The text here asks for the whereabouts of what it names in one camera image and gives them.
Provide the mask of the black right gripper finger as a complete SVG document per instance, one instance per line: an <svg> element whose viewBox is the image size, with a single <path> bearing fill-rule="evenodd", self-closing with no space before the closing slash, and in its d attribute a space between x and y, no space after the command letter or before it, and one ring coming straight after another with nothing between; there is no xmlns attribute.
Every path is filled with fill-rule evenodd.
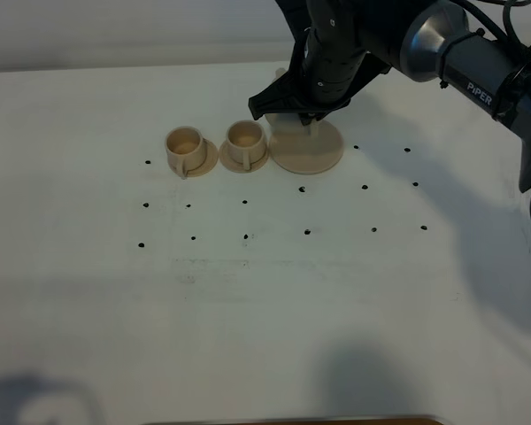
<svg viewBox="0 0 531 425"><path fill-rule="evenodd" d="M269 113L293 114L300 120L310 118L309 97L304 90L301 74L291 67L266 89L251 97L248 106L254 120Z"/></svg>
<svg viewBox="0 0 531 425"><path fill-rule="evenodd" d="M318 122L325 119L328 114L346 108L349 104L350 99L347 99L343 103L324 107L322 111L300 112L298 113L298 118L303 126L310 126L314 122Z"/></svg>

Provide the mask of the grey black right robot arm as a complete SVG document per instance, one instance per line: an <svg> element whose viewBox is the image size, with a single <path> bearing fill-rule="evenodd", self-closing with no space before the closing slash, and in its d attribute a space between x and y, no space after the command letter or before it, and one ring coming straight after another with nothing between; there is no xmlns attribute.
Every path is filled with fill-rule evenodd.
<svg viewBox="0 0 531 425"><path fill-rule="evenodd" d="M439 79L522 142L519 189L531 193L531 48L503 2L497 24L467 1L282 1L294 37L289 69L249 101L254 118L308 125L346 107L377 76Z"/></svg>

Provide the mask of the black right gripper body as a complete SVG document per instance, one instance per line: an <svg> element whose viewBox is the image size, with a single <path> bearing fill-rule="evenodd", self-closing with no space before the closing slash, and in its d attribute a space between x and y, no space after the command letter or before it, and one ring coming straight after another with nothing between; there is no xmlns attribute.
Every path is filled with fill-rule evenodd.
<svg viewBox="0 0 531 425"><path fill-rule="evenodd" d="M368 82L400 68L408 29L423 1L279 1L296 46L292 95L305 109L345 104Z"/></svg>

